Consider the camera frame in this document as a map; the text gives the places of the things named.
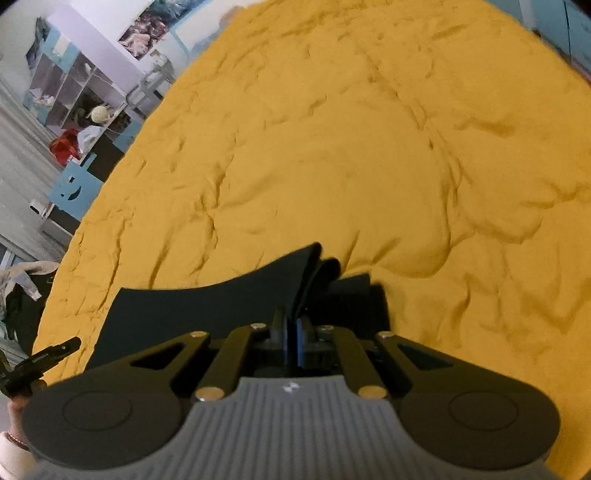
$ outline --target wall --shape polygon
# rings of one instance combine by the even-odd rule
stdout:
[[[246,6],[256,1],[258,0],[205,0],[181,21],[179,35],[191,50],[195,43],[219,28],[219,20],[232,6]],[[151,3],[152,0],[72,0],[72,6],[130,59],[131,55],[119,45],[118,40]],[[171,60],[177,75],[187,67],[189,59],[170,34],[157,44],[157,49]],[[154,60],[148,54],[137,62],[137,67],[148,72],[153,64]]]
[[[72,6],[113,42],[151,3],[152,0],[72,0]]]
[[[35,20],[69,0],[19,0],[0,17],[0,75],[21,99],[31,83],[25,54],[35,39]]]

